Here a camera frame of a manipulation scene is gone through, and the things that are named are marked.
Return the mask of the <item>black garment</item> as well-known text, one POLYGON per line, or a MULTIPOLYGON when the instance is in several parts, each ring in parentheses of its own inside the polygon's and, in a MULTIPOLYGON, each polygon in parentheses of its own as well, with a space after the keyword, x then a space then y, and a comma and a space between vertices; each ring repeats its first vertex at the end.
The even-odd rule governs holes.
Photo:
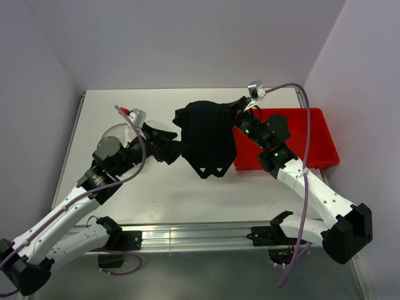
POLYGON ((181 129, 182 157, 202 179, 223 177, 236 158, 229 104, 190 102, 175 110, 172 122, 181 129))

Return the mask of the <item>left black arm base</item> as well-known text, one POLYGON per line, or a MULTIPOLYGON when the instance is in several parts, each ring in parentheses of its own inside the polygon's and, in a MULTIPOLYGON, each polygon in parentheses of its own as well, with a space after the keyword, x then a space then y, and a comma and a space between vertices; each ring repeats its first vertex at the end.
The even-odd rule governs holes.
POLYGON ((141 248, 141 231, 120 231, 111 235, 101 250, 122 252, 122 254, 98 254, 97 265, 101 269, 118 269, 128 260, 129 251, 138 251, 141 248))

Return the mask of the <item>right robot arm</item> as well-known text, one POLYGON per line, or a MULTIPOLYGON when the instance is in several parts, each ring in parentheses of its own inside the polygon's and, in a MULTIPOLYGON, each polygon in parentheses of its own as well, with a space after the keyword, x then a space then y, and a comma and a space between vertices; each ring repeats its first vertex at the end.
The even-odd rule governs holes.
POLYGON ((303 219, 284 211, 269 226, 275 243, 300 237, 322 246, 339 264, 346 264, 373 239, 372 211, 332 190, 311 170, 339 162, 320 109, 249 109, 246 97, 230 105, 238 171, 263 170, 285 184, 318 214, 303 219))

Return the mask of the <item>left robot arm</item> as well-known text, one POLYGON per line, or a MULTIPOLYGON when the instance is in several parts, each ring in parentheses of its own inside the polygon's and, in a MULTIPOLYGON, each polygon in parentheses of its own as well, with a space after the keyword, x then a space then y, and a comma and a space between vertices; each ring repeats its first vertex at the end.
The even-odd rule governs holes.
POLYGON ((177 133, 143 124, 136 137, 123 145, 116 136, 102 138, 92 165, 65 200, 24 234, 1 240, 1 271, 23 296, 41 289, 51 273, 93 249, 114 250, 122 245, 123 230, 108 216, 69 238, 65 234, 85 215, 103 205, 121 187, 119 180, 134 167, 143 168, 152 156, 172 164, 184 147, 177 133))

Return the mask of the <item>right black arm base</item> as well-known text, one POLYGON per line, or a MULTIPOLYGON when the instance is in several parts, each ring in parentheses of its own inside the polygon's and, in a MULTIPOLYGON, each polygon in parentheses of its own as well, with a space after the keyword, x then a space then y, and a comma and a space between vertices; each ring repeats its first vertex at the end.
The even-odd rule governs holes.
POLYGON ((252 241, 252 245, 258 246, 292 246, 297 239, 286 237, 279 226, 253 226, 246 238, 252 241))

